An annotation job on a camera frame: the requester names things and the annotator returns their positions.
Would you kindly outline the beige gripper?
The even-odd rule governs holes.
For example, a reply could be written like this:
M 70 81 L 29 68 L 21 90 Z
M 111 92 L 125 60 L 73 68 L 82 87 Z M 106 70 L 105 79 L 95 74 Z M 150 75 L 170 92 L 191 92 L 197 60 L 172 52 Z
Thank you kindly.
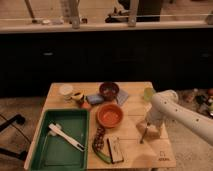
M 141 135 L 143 135 L 146 127 L 148 127 L 148 131 L 147 131 L 145 138 L 146 137 L 148 137 L 148 138 L 159 138 L 160 137 L 161 131 L 155 125 L 150 124 L 146 120 L 142 120 L 136 124 L 136 128 L 138 129 L 138 131 Z

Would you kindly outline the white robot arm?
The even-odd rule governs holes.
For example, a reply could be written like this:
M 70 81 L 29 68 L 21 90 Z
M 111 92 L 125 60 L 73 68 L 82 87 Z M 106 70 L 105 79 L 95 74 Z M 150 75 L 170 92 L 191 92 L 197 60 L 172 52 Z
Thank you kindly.
M 213 146 L 213 120 L 182 107 L 178 104 L 178 100 L 178 94 L 174 90 L 161 91 L 152 95 L 151 108 L 142 121 L 140 142 L 144 142 L 151 125 L 159 129 L 164 118 L 171 117 Z

